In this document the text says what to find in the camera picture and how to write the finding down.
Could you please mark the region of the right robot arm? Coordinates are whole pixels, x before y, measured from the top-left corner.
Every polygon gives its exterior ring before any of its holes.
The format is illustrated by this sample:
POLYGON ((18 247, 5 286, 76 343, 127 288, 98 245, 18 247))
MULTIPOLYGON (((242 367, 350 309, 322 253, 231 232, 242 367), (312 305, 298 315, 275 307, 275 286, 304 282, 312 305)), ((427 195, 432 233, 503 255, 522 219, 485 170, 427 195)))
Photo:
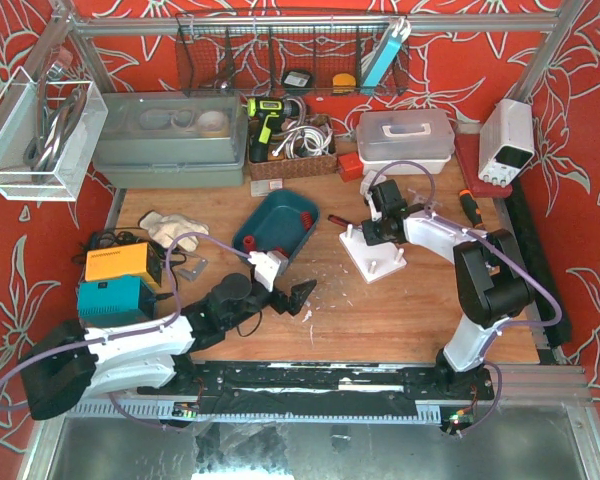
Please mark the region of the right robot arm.
POLYGON ((447 391, 468 382, 501 328, 534 300, 514 236, 505 229, 466 228, 424 203, 410 205, 394 180, 365 186, 362 195, 372 214, 361 223, 367 245, 409 243, 454 266, 462 317, 438 352, 435 371, 447 391))

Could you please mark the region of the red handled ratchet wrench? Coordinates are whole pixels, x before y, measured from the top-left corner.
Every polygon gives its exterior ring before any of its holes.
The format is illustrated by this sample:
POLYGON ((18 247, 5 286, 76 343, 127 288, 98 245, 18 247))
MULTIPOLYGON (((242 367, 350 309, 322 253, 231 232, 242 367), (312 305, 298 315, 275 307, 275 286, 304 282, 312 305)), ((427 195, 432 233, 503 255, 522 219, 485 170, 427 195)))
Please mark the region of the red handled ratchet wrench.
POLYGON ((340 227, 347 228, 350 225, 350 222, 336 215, 329 215, 328 220, 331 223, 334 223, 340 227))

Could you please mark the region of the plastic bag with parts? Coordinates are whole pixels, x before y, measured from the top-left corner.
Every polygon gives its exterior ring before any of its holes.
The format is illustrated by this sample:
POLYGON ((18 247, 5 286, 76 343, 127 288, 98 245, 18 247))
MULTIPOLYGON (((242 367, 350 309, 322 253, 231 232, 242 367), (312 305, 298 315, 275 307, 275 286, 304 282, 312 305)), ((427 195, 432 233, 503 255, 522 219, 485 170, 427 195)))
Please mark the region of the plastic bag with parts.
MULTIPOLYGON (((421 194, 417 190, 414 190, 414 189, 411 189, 411 188, 407 189, 407 200, 408 200, 408 203, 410 205, 412 205, 412 204, 425 204, 426 201, 427 201, 427 199, 428 199, 428 193, 421 194)), ((438 209, 441 206, 442 206, 442 203, 440 203, 437 200, 433 200, 431 202, 431 207, 433 209, 438 209)))

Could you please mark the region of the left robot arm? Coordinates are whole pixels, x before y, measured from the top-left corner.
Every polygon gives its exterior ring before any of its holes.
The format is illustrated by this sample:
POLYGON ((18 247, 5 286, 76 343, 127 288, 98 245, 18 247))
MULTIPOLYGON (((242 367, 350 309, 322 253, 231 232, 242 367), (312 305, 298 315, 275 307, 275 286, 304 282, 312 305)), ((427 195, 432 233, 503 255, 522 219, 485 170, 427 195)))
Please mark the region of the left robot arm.
POLYGON ((158 320, 114 328, 66 320, 19 362, 31 417, 57 417, 84 398, 137 387, 160 389, 181 373, 177 357, 218 344, 266 308, 297 315, 316 285, 308 280, 284 292, 232 273, 179 314, 158 320))

